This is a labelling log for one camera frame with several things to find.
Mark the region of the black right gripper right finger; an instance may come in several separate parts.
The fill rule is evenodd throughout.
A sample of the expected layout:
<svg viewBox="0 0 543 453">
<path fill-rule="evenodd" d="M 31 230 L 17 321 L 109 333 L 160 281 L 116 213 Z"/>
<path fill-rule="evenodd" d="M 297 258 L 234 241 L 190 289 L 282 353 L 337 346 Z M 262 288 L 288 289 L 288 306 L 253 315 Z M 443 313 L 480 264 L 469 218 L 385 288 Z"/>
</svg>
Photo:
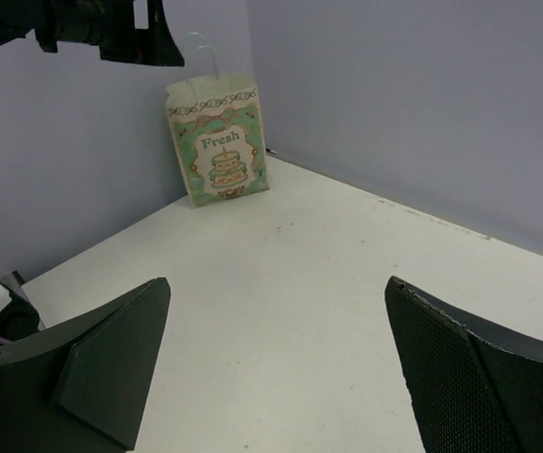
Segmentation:
<svg viewBox="0 0 543 453">
<path fill-rule="evenodd" d="M 398 277 L 385 307 L 428 452 L 543 452 L 543 341 Z"/>
</svg>

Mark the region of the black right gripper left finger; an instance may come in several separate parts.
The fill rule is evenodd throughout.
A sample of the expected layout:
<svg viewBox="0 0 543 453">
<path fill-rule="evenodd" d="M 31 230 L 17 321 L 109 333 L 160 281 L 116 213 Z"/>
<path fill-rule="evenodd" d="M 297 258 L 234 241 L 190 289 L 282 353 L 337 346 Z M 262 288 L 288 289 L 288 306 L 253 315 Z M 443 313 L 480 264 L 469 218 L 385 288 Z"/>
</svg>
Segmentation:
<svg viewBox="0 0 543 453">
<path fill-rule="evenodd" d="M 0 452 L 134 450 L 170 307 L 157 277 L 0 346 Z"/>
</svg>

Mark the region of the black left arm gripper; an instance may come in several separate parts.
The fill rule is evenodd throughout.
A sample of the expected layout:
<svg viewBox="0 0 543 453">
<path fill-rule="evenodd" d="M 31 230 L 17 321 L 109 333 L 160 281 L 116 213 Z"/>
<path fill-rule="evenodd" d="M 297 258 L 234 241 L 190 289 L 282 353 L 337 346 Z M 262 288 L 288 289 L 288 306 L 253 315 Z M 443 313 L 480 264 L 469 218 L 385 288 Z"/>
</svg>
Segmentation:
<svg viewBox="0 0 543 453">
<path fill-rule="evenodd" d="M 103 60 L 183 66 L 163 2 L 148 0 L 146 10 L 147 27 L 139 28 L 132 1 L 0 1 L 0 46 L 33 32 L 46 53 L 57 53 L 61 42 L 83 43 Z"/>
</svg>

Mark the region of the green printed paper gift bag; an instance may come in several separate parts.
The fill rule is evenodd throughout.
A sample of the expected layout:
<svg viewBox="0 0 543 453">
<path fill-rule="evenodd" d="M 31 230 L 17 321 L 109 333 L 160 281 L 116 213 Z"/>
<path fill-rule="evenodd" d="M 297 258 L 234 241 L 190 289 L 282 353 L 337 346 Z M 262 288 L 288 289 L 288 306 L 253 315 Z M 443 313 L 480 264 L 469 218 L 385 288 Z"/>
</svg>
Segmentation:
<svg viewBox="0 0 543 453">
<path fill-rule="evenodd" d="M 199 208 L 269 189 L 258 86 L 246 73 L 221 73 L 208 39 L 212 73 L 166 87 L 165 113 L 188 199 Z"/>
</svg>

